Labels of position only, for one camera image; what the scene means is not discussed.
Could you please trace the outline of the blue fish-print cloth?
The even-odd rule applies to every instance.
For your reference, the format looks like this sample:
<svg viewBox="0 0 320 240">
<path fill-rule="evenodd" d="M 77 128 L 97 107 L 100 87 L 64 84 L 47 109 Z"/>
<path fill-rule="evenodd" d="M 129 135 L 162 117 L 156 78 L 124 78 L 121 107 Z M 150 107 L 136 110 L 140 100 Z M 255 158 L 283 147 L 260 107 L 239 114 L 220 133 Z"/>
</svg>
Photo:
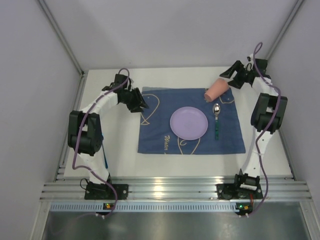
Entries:
<svg viewBox="0 0 320 240">
<path fill-rule="evenodd" d="M 240 121 L 232 90 L 212 102 L 205 100 L 204 88 L 143 87 L 142 96 L 148 104 L 140 117 L 138 152 L 169 155 L 231 155 L 246 152 Z M 219 140 L 215 140 L 213 106 L 220 105 Z M 171 130 L 171 115 L 179 108 L 194 107 L 208 120 L 207 132 L 196 140 L 184 140 Z"/>
</svg>

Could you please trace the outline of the spoon with green handle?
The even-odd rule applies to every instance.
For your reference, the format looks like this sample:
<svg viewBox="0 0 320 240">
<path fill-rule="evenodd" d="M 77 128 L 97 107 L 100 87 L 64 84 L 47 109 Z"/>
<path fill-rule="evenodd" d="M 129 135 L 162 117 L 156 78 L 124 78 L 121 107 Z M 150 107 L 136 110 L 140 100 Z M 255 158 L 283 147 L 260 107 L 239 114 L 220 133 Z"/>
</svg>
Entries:
<svg viewBox="0 0 320 240">
<path fill-rule="evenodd" d="M 219 129 L 220 129 L 219 114 L 221 112 L 220 105 L 218 103 L 215 103 L 212 108 L 212 111 L 215 117 L 215 129 L 214 129 L 215 140 L 219 140 Z"/>
</svg>

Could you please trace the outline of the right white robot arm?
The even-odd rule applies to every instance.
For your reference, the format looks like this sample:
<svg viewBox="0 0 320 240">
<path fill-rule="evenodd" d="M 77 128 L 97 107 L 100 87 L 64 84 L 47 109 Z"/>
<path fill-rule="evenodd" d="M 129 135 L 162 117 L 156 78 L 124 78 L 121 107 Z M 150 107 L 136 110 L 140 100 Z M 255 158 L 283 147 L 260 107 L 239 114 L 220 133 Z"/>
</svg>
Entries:
<svg viewBox="0 0 320 240">
<path fill-rule="evenodd" d="M 282 125 L 288 98 L 282 96 L 279 88 L 273 85 L 271 77 L 266 74 L 268 61 L 265 59 L 248 58 L 243 64 L 237 60 L 228 70 L 219 76 L 230 79 L 228 85 L 241 89 L 245 83 L 258 93 L 250 124 L 253 136 L 247 160 L 240 169 L 240 174 L 256 179 L 264 171 L 262 159 L 274 133 Z"/>
</svg>

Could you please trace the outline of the purple plastic plate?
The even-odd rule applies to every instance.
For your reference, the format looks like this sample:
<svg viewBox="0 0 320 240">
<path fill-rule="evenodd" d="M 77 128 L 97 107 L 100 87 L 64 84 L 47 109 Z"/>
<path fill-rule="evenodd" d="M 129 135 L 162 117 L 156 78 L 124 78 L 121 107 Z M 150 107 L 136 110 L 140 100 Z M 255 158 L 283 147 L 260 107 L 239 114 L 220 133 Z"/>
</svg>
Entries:
<svg viewBox="0 0 320 240">
<path fill-rule="evenodd" d="M 177 109 L 170 117 L 170 128 L 180 139 L 193 141 L 201 138 L 208 130 L 208 119 L 198 108 L 185 106 Z"/>
</svg>

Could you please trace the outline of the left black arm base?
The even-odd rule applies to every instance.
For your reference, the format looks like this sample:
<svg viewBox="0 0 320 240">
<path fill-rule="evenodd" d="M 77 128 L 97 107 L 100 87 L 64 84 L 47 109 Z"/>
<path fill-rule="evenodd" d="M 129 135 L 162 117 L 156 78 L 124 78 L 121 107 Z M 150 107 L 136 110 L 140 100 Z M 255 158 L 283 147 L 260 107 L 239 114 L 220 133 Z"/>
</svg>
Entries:
<svg viewBox="0 0 320 240">
<path fill-rule="evenodd" d="M 114 188 L 116 194 L 111 187 L 102 183 L 97 184 L 89 181 L 86 178 L 80 180 L 80 187 L 85 190 L 85 200 L 115 200 L 116 195 L 118 200 L 126 200 L 129 194 L 128 184 L 112 183 L 109 177 L 107 182 Z"/>
</svg>

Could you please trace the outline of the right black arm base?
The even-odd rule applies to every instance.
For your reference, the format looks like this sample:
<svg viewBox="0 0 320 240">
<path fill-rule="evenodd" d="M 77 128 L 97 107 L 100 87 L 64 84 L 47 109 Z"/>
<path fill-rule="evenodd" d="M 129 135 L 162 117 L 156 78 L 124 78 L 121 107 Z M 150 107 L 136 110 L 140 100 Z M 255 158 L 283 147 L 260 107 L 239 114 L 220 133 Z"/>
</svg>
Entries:
<svg viewBox="0 0 320 240">
<path fill-rule="evenodd" d="M 260 185 L 260 176 L 253 177 L 243 173 L 240 169 L 234 176 L 233 183 L 219 183 L 216 185 L 219 200 L 249 200 L 262 199 L 263 193 Z"/>
</svg>

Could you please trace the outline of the blue plastic fork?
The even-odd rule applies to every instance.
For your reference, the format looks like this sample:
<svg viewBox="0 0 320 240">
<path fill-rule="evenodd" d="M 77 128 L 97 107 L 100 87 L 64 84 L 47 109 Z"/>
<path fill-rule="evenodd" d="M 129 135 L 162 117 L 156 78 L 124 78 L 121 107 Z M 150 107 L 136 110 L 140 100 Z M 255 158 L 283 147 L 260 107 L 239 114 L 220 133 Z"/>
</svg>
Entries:
<svg viewBox="0 0 320 240">
<path fill-rule="evenodd" d="M 103 153 L 104 165 L 105 165 L 105 169 L 108 169 L 109 166 L 108 166 L 108 161 L 107 161 L 107 157 L 106 157 L 106 152 L 105 152 L 105 148 L 104 148 L 104 144 L 103 144 L 103 141 L 104 141 L 104 135 L 103 135 L 103 133 L 101 134 L 101 136 L 102 136 L 101 148 L 102 148 L 102 153 Z"/>
</svg>

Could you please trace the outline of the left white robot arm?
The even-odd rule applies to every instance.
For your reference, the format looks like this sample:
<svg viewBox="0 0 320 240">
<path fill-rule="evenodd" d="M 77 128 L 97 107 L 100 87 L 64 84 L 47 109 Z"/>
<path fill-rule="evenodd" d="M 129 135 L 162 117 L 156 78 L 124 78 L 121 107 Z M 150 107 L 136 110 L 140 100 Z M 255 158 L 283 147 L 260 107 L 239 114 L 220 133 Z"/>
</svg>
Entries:
<svg viewBox="0 0 320 240">
<path fill-rule="evenodd" d="M 137 87 L 105 87 L 88 106 L 69 114 L 67 144 L 74 150 L 71 167 L 87 170 L 94 184 L 105 184 L 110 176 L 105 164 L 101 121 L 118 104 L 126 105 L 132 113 L 142 113 L 149 107 Z"/>
</svg>

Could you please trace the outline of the orange plastic cup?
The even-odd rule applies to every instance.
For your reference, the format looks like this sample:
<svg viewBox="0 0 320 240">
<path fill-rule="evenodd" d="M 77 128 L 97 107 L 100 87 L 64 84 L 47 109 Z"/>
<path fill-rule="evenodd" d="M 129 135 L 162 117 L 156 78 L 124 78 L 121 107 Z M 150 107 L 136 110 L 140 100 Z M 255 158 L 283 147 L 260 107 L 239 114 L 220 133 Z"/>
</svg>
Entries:
<svg viewBox="0 0 320 240">
<path fill-rule="evenodd" d="M 205 91 L 204 98 L 207 102 L 213 102 L 224 94 L 229 88 L 228 82 L 222 78 L 217 78 L 215 82 Z"/>
</svg>

